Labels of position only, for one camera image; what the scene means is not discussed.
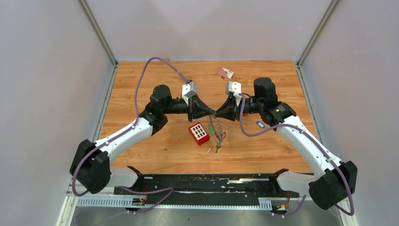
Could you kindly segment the large metal keyring with rings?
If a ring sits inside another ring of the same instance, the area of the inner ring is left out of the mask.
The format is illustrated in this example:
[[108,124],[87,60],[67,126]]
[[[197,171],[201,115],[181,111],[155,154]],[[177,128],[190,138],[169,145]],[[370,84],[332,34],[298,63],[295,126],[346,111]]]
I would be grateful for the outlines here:
[[218,153],[222,147],[223,139],[225,138],[222,122],[219,118],[216,118],[215,115],[208,116],[207,120],[209,132],[216,143],[215,153]]

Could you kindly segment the key with blue tag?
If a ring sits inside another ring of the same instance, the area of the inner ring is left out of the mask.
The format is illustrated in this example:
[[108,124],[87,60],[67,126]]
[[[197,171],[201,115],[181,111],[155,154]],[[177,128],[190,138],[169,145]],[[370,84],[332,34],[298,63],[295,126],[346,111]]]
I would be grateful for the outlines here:
[[256,124],[257,124],[260,128],[262,128],[262,129],[264,129],[264,128],[266,127],[266,126],[265,126],[262,122],[260,122],[260,121],[257,121]]

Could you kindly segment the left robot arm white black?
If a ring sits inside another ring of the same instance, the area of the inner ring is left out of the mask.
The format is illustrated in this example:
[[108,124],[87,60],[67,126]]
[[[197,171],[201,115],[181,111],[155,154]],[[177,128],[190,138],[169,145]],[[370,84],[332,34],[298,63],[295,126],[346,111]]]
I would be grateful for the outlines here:
[[194,82],[183,85],[181,98],[172,98],[167,85],[153,89],[145,109],[130,124],[114,134],[91,142],[80,142],[70,167],[72,191],[76,196],[96,194],[106,187],[126,187],[140,194],[144,181],[129,167],[111,167],[111,163],[139,141],[155,135],[168,122],[167,114],[187,114],[188,120],[215,114],[197,95]]

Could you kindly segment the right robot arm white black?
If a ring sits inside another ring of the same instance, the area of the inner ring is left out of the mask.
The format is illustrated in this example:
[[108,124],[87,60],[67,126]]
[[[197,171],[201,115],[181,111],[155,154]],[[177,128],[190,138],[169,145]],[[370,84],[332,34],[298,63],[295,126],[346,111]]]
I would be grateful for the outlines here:
[[[323,210],[335,206],[343,213],[353,216],[358,168],[352,161],[342,161],[319,142],[302,123],[296,112],[287,104],[278,100],[275,84],[270,78],[254,80],[255,94],[246,97],[241,84],[229,81],[226,84],[227,99],[216,111],[216,117],[239,121],[240,129],[248,137],[256,137],[268,131],[282,135],[306,160],[312,174],[294,173],[281,169],[271,174],[269,191],[274,196],[285,192],[295,192],[309,196]],[[269,128],[250,134],[243,126],[243,115],[260,115]]]

